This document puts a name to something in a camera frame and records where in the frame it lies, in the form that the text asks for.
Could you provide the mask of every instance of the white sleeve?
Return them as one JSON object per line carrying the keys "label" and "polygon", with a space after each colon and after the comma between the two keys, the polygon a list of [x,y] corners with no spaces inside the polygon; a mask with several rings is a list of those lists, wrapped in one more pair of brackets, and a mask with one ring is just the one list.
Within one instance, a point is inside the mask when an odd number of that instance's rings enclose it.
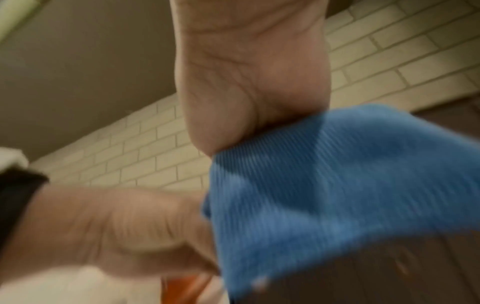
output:
{"label": "white sleeve", "polygon": [[11,167],[27,168],[29,161],[21,150],[0,147],[0,173]]}

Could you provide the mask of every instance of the microfiber cloth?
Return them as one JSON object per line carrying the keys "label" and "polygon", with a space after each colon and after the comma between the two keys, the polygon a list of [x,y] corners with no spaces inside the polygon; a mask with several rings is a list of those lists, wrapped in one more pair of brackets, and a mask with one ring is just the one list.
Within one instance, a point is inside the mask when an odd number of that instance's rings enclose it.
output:
{"label": "microfiber cloth", "polygon": [[204,212],[238,299],[386,238],[478,229],[480,145],[384,106],[333,110],[216,155]]}

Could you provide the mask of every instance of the blue towel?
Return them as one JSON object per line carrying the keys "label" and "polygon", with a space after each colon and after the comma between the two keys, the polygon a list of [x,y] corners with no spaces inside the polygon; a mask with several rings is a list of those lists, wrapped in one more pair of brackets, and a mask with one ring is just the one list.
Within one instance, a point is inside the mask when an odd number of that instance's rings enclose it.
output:
{"label": "blue towel", "polygon": [[384,106],[333,110],[213,158],[204,212],[227,290],[375,241],[477,229],[477,142]]}

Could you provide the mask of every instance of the brick wall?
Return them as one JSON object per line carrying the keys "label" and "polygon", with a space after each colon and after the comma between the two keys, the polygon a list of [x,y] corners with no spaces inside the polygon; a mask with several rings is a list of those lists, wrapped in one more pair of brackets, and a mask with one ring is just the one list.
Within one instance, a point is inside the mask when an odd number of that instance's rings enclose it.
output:
{"label": "brick wall", "polygon": [[[363,0],[325,27],[332,107],[425,108],[480,90],[480,0]],[[176,95],[32,164],[54,183],[207,188]]]}

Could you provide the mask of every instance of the black sleeve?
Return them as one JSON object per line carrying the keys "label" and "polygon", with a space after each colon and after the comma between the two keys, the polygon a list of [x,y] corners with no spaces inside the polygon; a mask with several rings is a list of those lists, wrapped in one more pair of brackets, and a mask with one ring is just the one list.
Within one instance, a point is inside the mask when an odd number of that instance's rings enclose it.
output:
{"label": "black sleeve", "polygon": [[11,168],[0,174],[0,252],[35,192],[49,179]]}

